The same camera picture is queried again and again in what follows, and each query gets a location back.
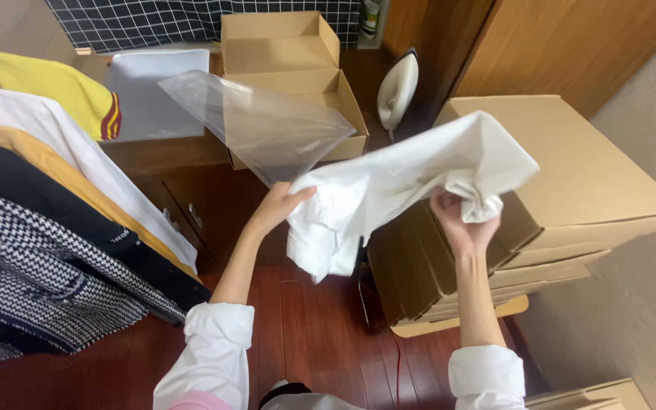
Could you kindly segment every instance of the white shirt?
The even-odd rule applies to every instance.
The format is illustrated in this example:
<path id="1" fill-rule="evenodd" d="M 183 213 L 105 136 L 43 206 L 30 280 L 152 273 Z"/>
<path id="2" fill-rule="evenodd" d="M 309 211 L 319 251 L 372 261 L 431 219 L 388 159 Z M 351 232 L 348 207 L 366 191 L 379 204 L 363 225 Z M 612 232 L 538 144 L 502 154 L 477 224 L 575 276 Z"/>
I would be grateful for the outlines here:
<path id="1" fill-rule="evenodd" d="M 212 393 L 232 410 L 247 409 L 246 350 L 251 345 L 253 320 L 252 306 L 201 303 L 189 310 L 184 326 L 187 346 L 156 386 L 154 410 L 166 410 L 185 393 L 194 392 Z M 457 397 L 456 410 L 525 408 L 523 360 L 510 349 L 490 345 L 455 350 L 450 357 L 449 376 L 452 394 Z M 262 408 L 359 409 L 321 393 L 277 396 Z"/>
<path id="2" fill-rule="evenodd" d="M 538 164 L 491 115 L 477 111 L 405 141 L 310 171 L 290 187 L 317 192 L 287 218 L 287 253 L 320 282 L 350 276 L 360 238 L 441 186 L 465 200 L 462 219 L 484 222 L 502 210 L 499 195 L 520 187 Z"/>
<path id="3" fill-rule="evenodd" d="M 49 145 L 196 273 L 196 249 L 54 100 L 0 89 L 0 126 Z"/>

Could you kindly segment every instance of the white shirt sleeve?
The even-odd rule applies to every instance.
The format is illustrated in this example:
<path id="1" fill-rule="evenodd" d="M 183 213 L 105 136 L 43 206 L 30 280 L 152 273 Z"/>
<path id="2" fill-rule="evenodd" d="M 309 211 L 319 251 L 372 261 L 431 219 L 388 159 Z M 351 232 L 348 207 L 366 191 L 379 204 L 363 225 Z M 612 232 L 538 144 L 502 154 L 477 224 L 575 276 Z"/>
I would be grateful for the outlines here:
<path id="1" fill-rule="evenodd" d="M 232 410 L 247 409 L 247 352 L 254 307 L 201 303 L 187 314 L 187 346 L 153 392 L 154 410 L 169 408 L 189 391 L 209 392 Z"/>
<path id="2" fill-rule="evenodd" d="M 463 347 L 450 357 L 450 388 L 456 410 L 525 408 L 523 360 L 497 345 Z"/>

